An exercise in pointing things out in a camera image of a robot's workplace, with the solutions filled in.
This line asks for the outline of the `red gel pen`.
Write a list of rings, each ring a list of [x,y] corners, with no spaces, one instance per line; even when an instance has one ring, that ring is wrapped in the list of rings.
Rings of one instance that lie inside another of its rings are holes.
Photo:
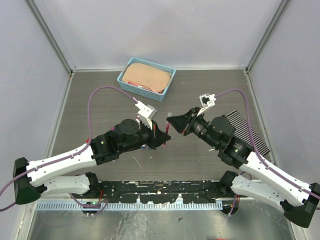
[[[170,128],[170,124],[168,122],[166,122],[166,128],[165,128],[165,133],[168,134],[169,133],[169,128]]]

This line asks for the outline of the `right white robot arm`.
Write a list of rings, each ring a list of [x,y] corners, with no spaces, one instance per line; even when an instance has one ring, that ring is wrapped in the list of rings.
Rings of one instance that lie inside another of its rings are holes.
[[[310,226],[320,201],[320,185],[300,181],[258,155],[248,140],[248,123],[238,111],[207,122],[200,108],[196,107],[166,120],[183,136],[195,134],[216,150],[225,164],[261,180],[254,182],[228,170],[219,181],[223,196],[256,199],[279,210],[295,225]]]

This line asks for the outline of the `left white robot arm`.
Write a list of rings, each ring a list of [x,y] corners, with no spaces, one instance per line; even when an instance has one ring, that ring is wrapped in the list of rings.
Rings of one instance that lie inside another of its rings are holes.
[[[55,194],[93,199],[101,191],[97,176],[92,172],[77,176],[68,173],[115,161],[121,154],[139,150],[143,145],[156,149],[170,139],[155,121],[148,127],[141,121],[125,119],[71,151],[34,161],[21,157],[15,160],[13,168],[15,203],[25,205]]]

